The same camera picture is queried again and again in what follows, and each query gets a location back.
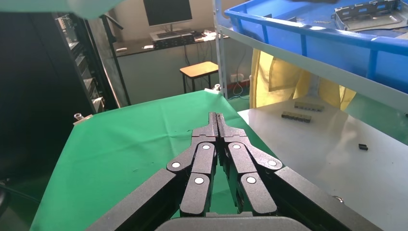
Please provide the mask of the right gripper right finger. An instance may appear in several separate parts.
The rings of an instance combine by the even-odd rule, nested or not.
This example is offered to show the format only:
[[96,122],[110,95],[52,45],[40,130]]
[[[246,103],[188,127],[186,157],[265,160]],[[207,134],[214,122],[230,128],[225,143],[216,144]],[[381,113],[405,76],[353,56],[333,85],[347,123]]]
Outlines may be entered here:
[[378,227],[279,159],[254,147],[245,131],[218,114],[220,164],[239,213],[291,218],[312,231],[376,231]]

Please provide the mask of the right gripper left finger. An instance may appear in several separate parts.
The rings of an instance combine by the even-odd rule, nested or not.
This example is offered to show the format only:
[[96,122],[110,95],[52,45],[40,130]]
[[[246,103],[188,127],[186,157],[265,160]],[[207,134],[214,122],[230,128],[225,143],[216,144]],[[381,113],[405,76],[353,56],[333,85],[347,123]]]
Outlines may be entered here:
[[195,128],[191,145],[118,202],[89,231],[153,231],[176,213],[202,217],[210,208],[217,166],[216,114]]

